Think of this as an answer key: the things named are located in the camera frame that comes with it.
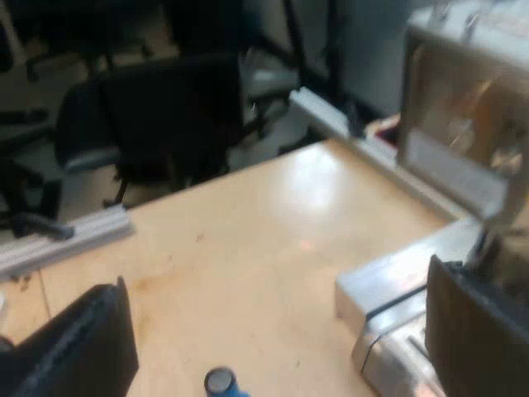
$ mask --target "black chair leg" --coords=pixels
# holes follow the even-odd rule
[[[125,197],[126,188],[129,185],[129,180],[125,177],[122,177],[122,183],[119,186],[117,195],[113,200],[105,199],[102,201],[104,208],[109,208],[117,204],[123,203],[123,197]]]

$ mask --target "black plastic part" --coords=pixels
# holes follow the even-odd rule
[[[38,233],[54,240],[68,240],[75,234],[72,226],[65,226],[36,213],[18,213],[10,220],[13,233],[25,236]]]
[[[446,395],[527,395],[529,309],[436,256],[427,291],[426,346]]]
[[[97,285],[9,352],[0,395],[125,397],[138,370],[123,279]]]

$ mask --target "silver metal block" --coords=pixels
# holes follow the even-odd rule
[[[336,279],[336,315],[359,336],[367,321],[383,311],[381,308],[394,306],[426,286],[432,255],[439,256],[442,261],[465,261],[480,230],[480,225],[471,218],[454,222],[400,252],[339,275]],[[414,306],[403,310],[420,312]]]

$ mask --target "gray floor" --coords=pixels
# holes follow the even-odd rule
[[[168,43],[164,25],[152,17],[139,29],[155,51],[155,58],[176,55],[176,50]],[[117,57],[118,64],[130,64],[141,61],[139,55]],[[0,109],[27,108],[43,106],[51,111],[54,121],[62,97],[68,88],[86,78],[82,64],[73,62],[70,57],[54,62],[47,67],[39,68],[40,79],[37,83],[29,83],[23,66],[14,68],[7,74],[0,75]],[[267,126],[268,135],[258,140],[256,134],[248,136],[238,147],[230,149],[228,159],[231,171],[241,170],[250,165],[267,161],[277,155],[278,148],[296,141],[303,136],[306,125],[300,115],[289,110],[286,116]],[[2,127],[2,139],[21,133],[20,127]],[[102,200],[114,197],[118,182],[112,180],[115,170],[113,166],[101,168],[94,172],[66,175],[55,161],[53,144],[42,142],[28,147],[15,156],[15,160],[33,170],[44,174],[46,179],[61,179],[63,194],[60,205],[60,221],[67,222],[87,213],[102,208]],[[155,187],[132,185],[126,193],[128,203],[142,203],[156,199],[169,193],[166,184]],[[38,203],[39,194],[28,192],[31,202]],[[0,241],[12,238],[10,232],[0,233]]]

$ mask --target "wooden table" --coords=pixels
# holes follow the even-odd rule
[[[1,331],[18,341],[123,275],[141,366],[129,395],[145,397],[202,397],[217,365],[253,395],[371,395],[334,316],[335,277],[446,223],[334,141],[131,217],[132,237],[35,273],[25,291],[4,285]]]

